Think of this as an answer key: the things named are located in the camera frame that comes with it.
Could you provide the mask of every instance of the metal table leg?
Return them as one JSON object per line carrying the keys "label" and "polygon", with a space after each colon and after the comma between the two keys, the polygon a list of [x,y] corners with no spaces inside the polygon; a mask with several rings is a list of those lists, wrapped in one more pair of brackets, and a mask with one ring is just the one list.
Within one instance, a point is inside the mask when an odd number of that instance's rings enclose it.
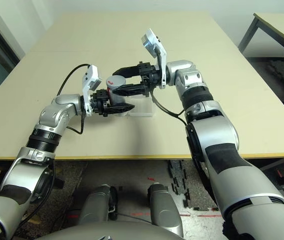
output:
{"label": "metal table leg", "polygon": [[251,25],[248,27],[244,37],[242,38],[240,44],[238,45],[238,49],[241,53],[246,49],[247,45],[251,41],[253,35],[256,33],[258,29],[257,23],[259,20],[255,17],[251,23]]}

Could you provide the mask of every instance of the table edge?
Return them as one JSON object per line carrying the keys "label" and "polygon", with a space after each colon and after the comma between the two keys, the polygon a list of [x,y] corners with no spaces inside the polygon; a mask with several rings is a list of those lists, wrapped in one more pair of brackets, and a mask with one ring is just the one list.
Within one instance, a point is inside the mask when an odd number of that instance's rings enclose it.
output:
{"label": "table edge", "polygon": [[273,31],[275,31],[277,34],[279,34],[280,36],[282,36],[284,38],[284,33],[279,31],[278,29],[276,29],[272,24],[270,24],[269,22],[267,22],[266,20],[264,20],[263,18],[261,18],[259,15],[259,13],[253,13],[253,16],[255,18],[257,18],[259,21],[263,22],[265,25],[267,25],[269,28],[271,28]]}
{"label": "table edge", "polygon": [[[278,153],[243,153],[240,154],[244,159],[270,159],[284,158],[284,152]],[[14,160],[15,156],[0,156],[1,161]],[[163,155],[105,155],[105,156],[57,156],[55,160],[169,160],[169,159],[191,159],[190,154],[163,154]]]}

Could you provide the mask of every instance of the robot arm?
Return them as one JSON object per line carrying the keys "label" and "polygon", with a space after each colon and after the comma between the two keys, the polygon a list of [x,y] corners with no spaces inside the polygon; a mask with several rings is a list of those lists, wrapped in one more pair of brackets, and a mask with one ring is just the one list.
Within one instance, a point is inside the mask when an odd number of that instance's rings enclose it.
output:
{"label": "robot arm", "polygon": [[[147,50],[156,49],[153,37],[142,39]],[[143,64],[136,75],[143,92],[162,86],[161,71]],[[114,74],[126,77],[127,68]],[[238,134],[215,101],[196,66],[187,60],[166,64],[166,84],[175,86],[185,111],[187,142],[204,187],[217,203],[225,219],[223,233],[229,239],[284,240],[284,197],[270,180],[238,153]],[[113,93],[136,95],[133,84],[120,86]],[[205,163],[208,176],[201,167]]]}
{"label": "robot arm", "polygon": [[83,96],[58,95],[41,112],[0,186],[0,239],[11,239],[30,203],[48,196],[54,181],[55,151],[71,118],[93,113],[106,117],[134,107],[127,103],[110,105],[105,89],[90,96],[88,91],[95,90],[100,82],[97,67],[91,65],[83,78]]}

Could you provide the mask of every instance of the clear plastic container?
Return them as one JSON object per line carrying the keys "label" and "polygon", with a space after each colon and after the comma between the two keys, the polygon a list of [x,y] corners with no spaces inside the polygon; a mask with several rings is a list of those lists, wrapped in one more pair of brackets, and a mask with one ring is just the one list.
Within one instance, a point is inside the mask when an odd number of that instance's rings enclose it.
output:
{"label": "clear plastic container", "polygon": [[143,95],[129,96],[125,98],[125,102],[135,105],[135,107],[127,113],[127,116],[153,117],[156,111],[156,105],[152,102],[151,97]]}

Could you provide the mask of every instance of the floor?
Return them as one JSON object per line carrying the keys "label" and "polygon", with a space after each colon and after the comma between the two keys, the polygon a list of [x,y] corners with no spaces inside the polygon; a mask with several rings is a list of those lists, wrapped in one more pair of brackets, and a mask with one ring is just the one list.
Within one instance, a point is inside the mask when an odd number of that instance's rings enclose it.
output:
{"label": "floor", "polygon": [[[108,184],[118,190],[119,213],[151,221],[147,193],[149,186],[155,182],[168,186],[181,215],[186,240],[227,239],[222,234],[224,220],[219,211],[212,211],[211,208],[207,208],[206,211],[197,211],[185,207],[185,196],[176,195],[173,192],[166,160],[89,161],[83,171],[82,181],[74,194],[74,204],[71,208],[80,209],[92,189]],[[119,215],[118,221],[139,220]]]}

